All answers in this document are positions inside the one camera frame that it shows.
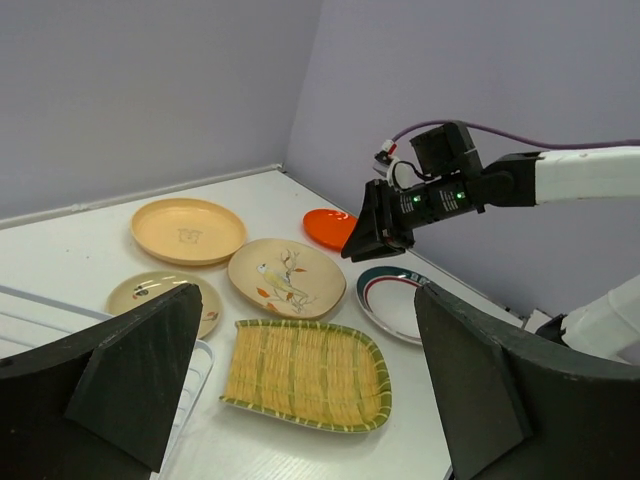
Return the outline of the beige bird oval plate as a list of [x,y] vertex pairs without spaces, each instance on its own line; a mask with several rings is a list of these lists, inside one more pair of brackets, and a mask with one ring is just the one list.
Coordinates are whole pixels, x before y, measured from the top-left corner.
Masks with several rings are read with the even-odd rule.
[[227,273],[246,299],[290,319],[325,316],[347,289],[342,270],[326,254],[277,238],[247,243],[231,257]]

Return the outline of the green yellow bamboo tray plate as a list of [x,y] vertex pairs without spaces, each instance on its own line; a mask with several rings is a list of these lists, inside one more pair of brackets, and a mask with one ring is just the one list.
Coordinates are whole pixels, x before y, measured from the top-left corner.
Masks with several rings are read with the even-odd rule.
[[305,427],[369,433],[392,411],[383,354],[365,333],[304,320],[242,320],[220,400]]

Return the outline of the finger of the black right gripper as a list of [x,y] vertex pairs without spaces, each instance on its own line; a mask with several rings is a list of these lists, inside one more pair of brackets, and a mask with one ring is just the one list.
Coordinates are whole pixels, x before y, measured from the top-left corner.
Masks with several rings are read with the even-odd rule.
[[384,234],[391,220],[389,210],[390,188],[381,180],[365,184],[362,208],[356,225],[341,249],[341,258],[351,262],[363,262],[393,257],[400,248],[389,243]]

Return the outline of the small beige patterned plate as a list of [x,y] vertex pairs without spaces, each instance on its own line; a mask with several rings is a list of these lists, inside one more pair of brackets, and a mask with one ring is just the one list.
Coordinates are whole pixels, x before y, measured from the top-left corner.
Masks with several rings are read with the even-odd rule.
[[198,338],[202,339],[218,325],[223,305],[216,289],[193,274],[157,270],[130,277],[110,293],[106,301],[106,311],[111,315],[125,313],[182,284],[194,284],[199,287],[202,314]]

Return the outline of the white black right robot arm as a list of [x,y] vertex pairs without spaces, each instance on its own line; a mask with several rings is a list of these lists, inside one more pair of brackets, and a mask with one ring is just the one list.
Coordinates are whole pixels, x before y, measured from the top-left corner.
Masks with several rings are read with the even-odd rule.
[[[356,226],[341,249],[361,262],[403,254],[415,229],[486,206],[534,207],[573,200],[636,197],[639,150],[609,147],[507,155],[487,167],[474,152],[447,154],[411,185],[393,159],[383,180],[365,185]],[[632,278],[537,330],[556,343],[599,358],[639,363],[639,280]]]

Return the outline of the orange round plate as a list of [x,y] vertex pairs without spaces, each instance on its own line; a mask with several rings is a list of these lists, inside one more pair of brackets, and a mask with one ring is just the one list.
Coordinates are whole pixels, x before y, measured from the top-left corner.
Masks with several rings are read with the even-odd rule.
[[302,220],[304,231],[311,240],[334,251],[342,250],[356,223],[355,216],[326,208],[308,211]]

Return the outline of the plain beige round plate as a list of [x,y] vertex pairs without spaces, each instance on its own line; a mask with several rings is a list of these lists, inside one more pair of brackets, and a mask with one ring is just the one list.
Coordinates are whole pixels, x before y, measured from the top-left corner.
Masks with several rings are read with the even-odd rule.
[[243,221],[231,210],[195,198],[169,198],[138,209],[130,221],[139,247],[165,262],[205,266],[222,262],[247,239]]

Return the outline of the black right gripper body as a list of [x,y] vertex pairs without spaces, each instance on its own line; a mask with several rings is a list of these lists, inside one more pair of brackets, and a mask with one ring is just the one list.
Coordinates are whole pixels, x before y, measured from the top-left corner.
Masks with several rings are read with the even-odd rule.
[[438,180],[404,192],[393,191],[387,243],[399,249],[412,248],[415,229],[472,211],[484,213],[485,207],[472,201],[462,180]]

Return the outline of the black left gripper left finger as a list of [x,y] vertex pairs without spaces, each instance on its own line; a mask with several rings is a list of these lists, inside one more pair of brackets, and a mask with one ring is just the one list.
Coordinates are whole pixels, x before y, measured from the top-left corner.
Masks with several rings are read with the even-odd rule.
[[185,284],[1,362],[4,479],[148,479],[161,469],[197,338]]

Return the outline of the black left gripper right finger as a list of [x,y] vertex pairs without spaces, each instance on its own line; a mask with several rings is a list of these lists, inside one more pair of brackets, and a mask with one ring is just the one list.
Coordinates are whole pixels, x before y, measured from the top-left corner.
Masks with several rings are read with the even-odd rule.
[[417,288],[448,479],[636,479],[639,369]]

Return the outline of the white plate green red rim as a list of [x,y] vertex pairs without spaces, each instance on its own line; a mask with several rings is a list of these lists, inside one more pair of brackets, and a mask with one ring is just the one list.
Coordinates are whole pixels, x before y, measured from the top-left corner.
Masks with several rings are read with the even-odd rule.
[[357,279],[356,295],[361,309],[386,333],[404,342],[420,345],[414,297],[430,280],[397,266],[375,266]]

